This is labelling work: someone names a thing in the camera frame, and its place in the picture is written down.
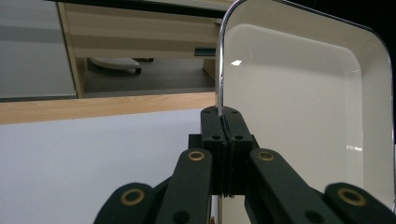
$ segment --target white table surface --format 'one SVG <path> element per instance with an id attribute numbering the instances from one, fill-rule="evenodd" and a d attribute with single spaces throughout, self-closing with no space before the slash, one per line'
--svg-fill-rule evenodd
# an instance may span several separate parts
<path id="1" fill-rule="evenodd" d="M 93 223 L 118 187 L 173 173 L 200 111 L 0 125 L 0 223 Z"/>

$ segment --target gray panel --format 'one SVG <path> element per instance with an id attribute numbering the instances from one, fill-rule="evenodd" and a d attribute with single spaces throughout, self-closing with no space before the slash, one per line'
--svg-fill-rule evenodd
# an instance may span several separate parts
<path id="1" fill-rule="evenodd" d="M 0 98 L 76 96 L 56 5 L 0 0 Z"/>

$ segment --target black mechanical arm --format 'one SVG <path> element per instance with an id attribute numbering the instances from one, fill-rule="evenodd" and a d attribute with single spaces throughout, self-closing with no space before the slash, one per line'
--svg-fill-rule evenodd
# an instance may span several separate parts
<path id="1" fill-rule="evenodd" d="M 94 224 L 206 224 L 211 195 L 245 195 L 251 223 L 396 223 L 396 216 L 365 190 L 346 183 L 311 189 L 277 152 L 260 148 L 242 115 L 230 107 L 218 117 L 201 112 L 201 134 L 190 134 L 171 177 L 152 188 L 117 189 Z"/>

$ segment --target floor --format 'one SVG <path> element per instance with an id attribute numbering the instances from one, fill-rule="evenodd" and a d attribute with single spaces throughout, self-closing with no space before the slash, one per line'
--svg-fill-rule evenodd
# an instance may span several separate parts
<path id="1" fill-rule="evenodd" d="M 106 69 L 88 61 L 84 98 L 205 92 L 215 81 L 204 71 L 203 59 L 139 60 L 142 73 Z"/>

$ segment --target wooden shelf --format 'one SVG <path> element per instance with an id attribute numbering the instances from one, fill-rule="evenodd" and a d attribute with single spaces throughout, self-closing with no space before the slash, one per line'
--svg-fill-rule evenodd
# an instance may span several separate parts
<path id="1" fill-rule="evenodd" d="M 205 108 L 214 92 L 0 104 L 0 124 Z"/>

